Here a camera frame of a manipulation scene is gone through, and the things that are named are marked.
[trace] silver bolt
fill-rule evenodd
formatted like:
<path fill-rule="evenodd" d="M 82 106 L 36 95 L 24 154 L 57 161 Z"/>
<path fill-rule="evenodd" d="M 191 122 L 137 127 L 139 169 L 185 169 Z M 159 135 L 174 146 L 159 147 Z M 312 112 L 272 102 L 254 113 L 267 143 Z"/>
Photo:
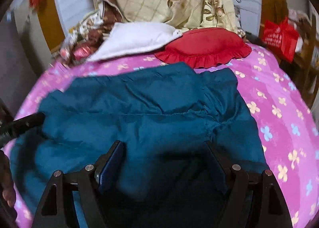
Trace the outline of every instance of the silver bolt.
<path fill-rule="evenodd" d="M 56 171 L 53 173 L 53 176 L 58 177 L 61 175 L 61 171 Z"/>
<path fill-rule="evenodd" d="M 92 164 L 86 165 L 85 166 L 85 170 L 86 171 L 91 171 L 94 168 L 94 166 Z"/>
<path fill-rule="evenodd" d="M 265 170 L 265 174 L 266 175 L 272 175 L 272 171 L 271 170 Z"/>
<path fill-rule="evenodd" d="M 234 164 L 232 166 L 232 169 L 235 170 L 235 171 L 239 171 L 239 170 L 241 170 L 241 167 L 238 164 Z"/>

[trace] red shopping bag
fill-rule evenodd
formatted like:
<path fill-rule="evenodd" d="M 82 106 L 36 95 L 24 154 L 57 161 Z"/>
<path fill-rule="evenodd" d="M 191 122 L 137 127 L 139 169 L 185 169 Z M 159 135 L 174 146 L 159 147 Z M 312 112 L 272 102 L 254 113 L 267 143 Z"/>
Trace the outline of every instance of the red shopping bag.
<path fill-rule="evenodd" d="M 288 24 L 285 18 L 279 25 L 266 20 L 263 42 L 279 58 L 292 62 L 295 54 L 299 33 Z"/>

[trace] red ruffled pillow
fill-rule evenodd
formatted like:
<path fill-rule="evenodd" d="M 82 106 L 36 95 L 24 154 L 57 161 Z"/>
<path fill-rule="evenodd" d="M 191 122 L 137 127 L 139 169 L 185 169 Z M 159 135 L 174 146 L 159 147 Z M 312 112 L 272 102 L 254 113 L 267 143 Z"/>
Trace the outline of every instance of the red ruffled pillow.
<path fill-rule="evenodd" d="M 183 61 L 191 68 L 209 68 L 226 64 L 232 58 L 245 58 L 250 53 L 251 47 L 236 33 L 214 27 L 187 31 L 155 56 L 169 64 Z"/>

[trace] blue garment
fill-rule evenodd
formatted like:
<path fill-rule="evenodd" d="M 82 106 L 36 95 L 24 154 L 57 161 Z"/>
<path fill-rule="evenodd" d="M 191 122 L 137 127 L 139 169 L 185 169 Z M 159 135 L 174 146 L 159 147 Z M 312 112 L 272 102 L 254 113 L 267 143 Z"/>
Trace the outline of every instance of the blue garment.
<path fill-rule="evenodd" d="M 49 94 L 39 111 L 43 126 L 17 139 L 10 157 L 33 213 L 55 170 L 93 164 L 115 140 L 125 143 L 125 160 L 102 195 L 115 227 L 212 227 L 225 197 L 199 153 L 206 140 L 246 171 L 268 168 L 229 68 L 196 74 L 177 63 L 77 78 L 64 93 Z"/>

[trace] floral bedsheet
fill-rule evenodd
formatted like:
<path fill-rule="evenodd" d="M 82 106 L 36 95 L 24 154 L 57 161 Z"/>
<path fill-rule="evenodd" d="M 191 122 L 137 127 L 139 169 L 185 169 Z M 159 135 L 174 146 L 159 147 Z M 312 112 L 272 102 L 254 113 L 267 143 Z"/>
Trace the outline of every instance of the floral bedsheet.
<path fill-rule="evenodd" d="M 309 108 L 295 85 L 278 67 L 273 54 L 250 45 L 252 53 L 233 59 L 227 65 L 238 78 L 238 91 L 255 118 L 265 157 L 286 199 L 294 228 L 304 228 L 319 208 L 319 136 Z M 117 75 L 152 66 L 165 66 L 154 55 L 137 55 L 102 63 L 86 63 L 66 69 L 57 63 L 47 70 L 26 97 L 16 118 L 34 113 L 40 101 L 51 91 L 64 91 L 78 76 Z M 14 142 L 6 146 L 10 156 Z M 15 208 L 21 228 L 30 228 L 32 215 L 20 195 Z"/>

